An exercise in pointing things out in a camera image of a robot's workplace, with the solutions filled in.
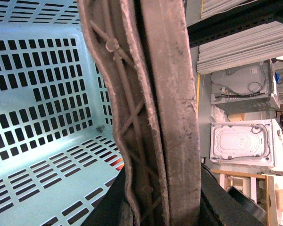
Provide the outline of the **brown lattice left gripper left finger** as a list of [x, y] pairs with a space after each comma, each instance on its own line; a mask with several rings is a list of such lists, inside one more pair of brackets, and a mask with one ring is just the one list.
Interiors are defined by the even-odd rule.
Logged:
[[108, 90], [113, 137], [125, 164], [124, 221], [167, 226], [166, 169], [134, 1], [80, 0], [77, 6], [85, 43]]

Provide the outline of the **brown flat left gripper right finger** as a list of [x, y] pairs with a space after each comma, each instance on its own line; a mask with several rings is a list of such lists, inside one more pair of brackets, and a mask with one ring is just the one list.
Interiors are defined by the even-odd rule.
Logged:
[[163, 137], [169, 224], [200, 217], [200, 147], [195, 78], [181, 0], [141, 1]]

